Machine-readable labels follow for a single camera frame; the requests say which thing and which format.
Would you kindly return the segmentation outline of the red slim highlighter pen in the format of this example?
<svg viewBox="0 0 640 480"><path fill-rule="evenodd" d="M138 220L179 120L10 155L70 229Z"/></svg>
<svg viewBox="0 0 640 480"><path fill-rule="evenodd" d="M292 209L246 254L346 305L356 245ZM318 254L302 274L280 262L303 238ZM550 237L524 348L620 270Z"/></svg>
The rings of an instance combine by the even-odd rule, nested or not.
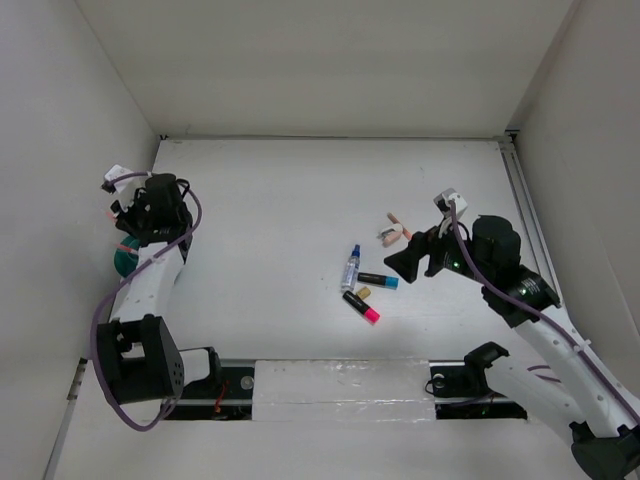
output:
<svg viewBox="0 0 640 480"><path fill-rule="evenodd" d="M128 252L128 253L137 253L138 250L128 245L118 244L117 249Z"/></svg>

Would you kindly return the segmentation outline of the clear bottle blue cap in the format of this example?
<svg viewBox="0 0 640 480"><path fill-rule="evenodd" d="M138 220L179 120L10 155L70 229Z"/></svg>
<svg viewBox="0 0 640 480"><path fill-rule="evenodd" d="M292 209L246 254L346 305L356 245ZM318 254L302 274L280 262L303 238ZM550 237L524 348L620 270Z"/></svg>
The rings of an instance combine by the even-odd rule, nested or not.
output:
<svg viewBox="0 0 640 480"><path fill-rule="evenodd" d="M355 244L354 248L351 251L351 255L349 256L345 269L343 272L342 280L341 280L341 291L352 292L355 288L359 268L360 268L360 258L361 258L361 247L359 244Z"/></svg>

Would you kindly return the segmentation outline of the pink slim highlighter pen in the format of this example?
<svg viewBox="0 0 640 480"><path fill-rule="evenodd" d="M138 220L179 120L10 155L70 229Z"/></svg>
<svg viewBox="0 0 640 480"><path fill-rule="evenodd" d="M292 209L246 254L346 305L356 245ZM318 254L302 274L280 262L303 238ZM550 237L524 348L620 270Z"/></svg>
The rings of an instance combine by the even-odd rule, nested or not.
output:
<svg viewBox="0 0 640 480"><path fill-rule="evenodd" d="M118 213L114 213L112 211L107 211L106 215L113 223L116 223L117 220L119 219L119 214Z"/></svg>

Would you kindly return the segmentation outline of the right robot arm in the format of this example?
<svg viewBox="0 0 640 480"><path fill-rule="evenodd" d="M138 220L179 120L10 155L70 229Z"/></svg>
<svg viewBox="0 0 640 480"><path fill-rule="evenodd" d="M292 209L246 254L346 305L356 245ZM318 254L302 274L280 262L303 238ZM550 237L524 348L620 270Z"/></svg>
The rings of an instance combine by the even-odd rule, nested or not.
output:
<svg viewBox="0 0 640 480"><path fill-rule="evenodd" d="M481 284L493 310L545 361L557 385L511 361L487 342L464 357L462 381L473 393L499 393L524 407L566 441L591 479L623 479L639 467L639 399L604 365L561 308L554 289L522 265L512 224L484 215L466 228L452 218L417 232L386 266L412 283L449 270Z"/></svg>

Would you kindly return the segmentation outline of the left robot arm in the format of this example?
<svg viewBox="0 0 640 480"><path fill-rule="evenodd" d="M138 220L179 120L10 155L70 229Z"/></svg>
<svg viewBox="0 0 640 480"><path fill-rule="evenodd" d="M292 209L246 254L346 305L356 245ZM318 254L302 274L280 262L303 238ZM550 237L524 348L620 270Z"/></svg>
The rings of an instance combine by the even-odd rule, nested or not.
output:
<svg viewBox="0 0 640 480"><path fill-rule="evenodd" d="M174 284L191 247L196 219L187 180L152 174L130 200L115 201L115 226L126 233L133 263L110 319L95 334L97 363L116 404L215 396L225 380L211 347L181 355L165 320Z"/></svg>

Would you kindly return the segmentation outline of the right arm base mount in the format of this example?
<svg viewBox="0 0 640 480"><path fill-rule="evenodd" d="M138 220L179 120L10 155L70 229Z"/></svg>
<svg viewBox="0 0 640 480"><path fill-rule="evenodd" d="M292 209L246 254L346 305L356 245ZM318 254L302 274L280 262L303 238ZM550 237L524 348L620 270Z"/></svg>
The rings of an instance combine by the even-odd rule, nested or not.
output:
<svg viewBox="0 0 640 480"><path fill-rule="evenodd" d="M487 342L472 350L462 360L429 362L430 378L424 391L435 401L437 420L527 420L528 413L516 402L492 390L485 371L509 352Z"/></svg>

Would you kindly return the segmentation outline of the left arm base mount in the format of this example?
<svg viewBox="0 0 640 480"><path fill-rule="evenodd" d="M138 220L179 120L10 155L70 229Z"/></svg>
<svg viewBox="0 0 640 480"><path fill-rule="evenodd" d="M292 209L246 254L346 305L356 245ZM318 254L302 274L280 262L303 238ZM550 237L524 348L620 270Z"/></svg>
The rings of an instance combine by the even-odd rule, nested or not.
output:
<svg viewBox="0 0 640 480"><path fill-rule="evenodd" d="M221 359L213 347L181 351L185 385L167 421L249 421L256 362Z"/></svg>

